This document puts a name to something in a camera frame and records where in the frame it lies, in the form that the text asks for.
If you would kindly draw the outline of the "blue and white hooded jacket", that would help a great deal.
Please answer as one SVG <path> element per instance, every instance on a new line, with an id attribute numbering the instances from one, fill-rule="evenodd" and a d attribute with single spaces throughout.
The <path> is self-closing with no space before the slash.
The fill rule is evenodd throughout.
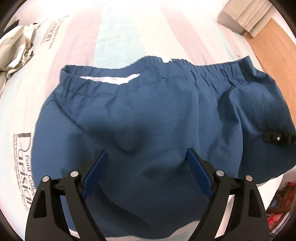
<path id="1" fill-rule="evenodd" d="M 287 103 L 249 57 L 195 66 L 144 57 L 121 69 L 67 65 L 45 101 L 32 147 L 34 183 L 109 161 L 87 206 L 106 237 L 169 237 L 200 220 L 209 202 L 188 165 L 197 154 L 256 183 L 295 166 L 295 148 L 263 141 L 295 133 Z"/>

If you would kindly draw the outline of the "wooden headboard panel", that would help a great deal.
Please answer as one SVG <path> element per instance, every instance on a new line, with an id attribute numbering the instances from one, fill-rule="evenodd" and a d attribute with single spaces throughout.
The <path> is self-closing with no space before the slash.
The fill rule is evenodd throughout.
<path id="1" fill-rule="evenodd" d="M 284 29 L 271 19 L 255 37 L 247 31 L 243 37 L 262 69 L 276 81 L 285 99 L 295 102 L 295 43 Z"/>

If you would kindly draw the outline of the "beige right curtain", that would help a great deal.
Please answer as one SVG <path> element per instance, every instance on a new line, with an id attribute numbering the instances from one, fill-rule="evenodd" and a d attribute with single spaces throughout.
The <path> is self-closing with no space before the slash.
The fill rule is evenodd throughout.
<path id="1" fill-rule="evenodd" d="M 217 22 L 233 32 L 248 32 L 255 37 L 271 20 L 275 7 L 266 0 L 230 0 L 218 15 Z"/>

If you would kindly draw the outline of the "cream crumpled garment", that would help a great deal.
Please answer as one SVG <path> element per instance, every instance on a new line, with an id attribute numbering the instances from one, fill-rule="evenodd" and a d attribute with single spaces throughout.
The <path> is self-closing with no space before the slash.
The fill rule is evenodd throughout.
<path id="1" fill-rule="evenodd" d="M 16 26 L 1 38 L 1 79 L 11 78 L 31 59 L 39 26 L 38 23 Z"/>

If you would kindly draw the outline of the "striped bed mattress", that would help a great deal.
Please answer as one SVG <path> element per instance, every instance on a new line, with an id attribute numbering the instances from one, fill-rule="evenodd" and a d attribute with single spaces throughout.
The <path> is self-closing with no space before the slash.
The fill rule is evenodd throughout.
<path id="1" fill-rule="evenodd" d="M 61 70 L 67 65 L 121 69 L 144 57 L 158 57 L 165 63 L 185 60 L 195 66 L 249 57 L 257 70 L 268 74 L 243 34 L 217 22 L 226 4 L 227 1 L 29 1 L 23 5 L 23 15 L 40 25 L 33 55 L 1 86 L 1 212 L 20 239 L 25 238 L 38 186 L 31 165 L 36 123 L 45 101 L 60 83 Z M 271 19 L 295 43 L 279 13 Z M 295 127 L 295 102 L 285 102 Z M 285 173 L 257 183 L 265 206 L 272 202 Z M 106 238 L 185 240 L 198 222 L 188 223 L 165 238 Z"/>

